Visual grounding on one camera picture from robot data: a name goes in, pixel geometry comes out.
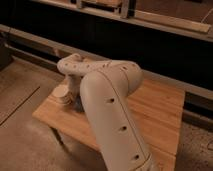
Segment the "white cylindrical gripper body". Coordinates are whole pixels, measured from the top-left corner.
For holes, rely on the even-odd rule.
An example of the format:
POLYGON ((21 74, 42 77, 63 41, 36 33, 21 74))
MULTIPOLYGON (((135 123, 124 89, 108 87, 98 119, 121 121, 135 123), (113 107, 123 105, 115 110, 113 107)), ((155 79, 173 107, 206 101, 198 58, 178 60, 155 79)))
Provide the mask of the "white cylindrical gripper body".
POLYGON ((71 99, 75 100, 80 91, 81 76, 68 75, 68 89, 71 94, 71 99))

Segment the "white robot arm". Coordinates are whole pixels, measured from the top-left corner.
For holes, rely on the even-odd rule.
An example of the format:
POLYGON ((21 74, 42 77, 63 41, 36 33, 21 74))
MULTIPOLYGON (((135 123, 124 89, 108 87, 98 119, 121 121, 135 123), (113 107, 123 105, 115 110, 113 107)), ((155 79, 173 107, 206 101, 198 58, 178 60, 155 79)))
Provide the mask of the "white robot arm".
POLYGON ((59 60, 57 68, 80 95, 108 171, 159 171, 126 102, 143 80, 140 66, 125 60, 85 61, 73 54, 59 60))

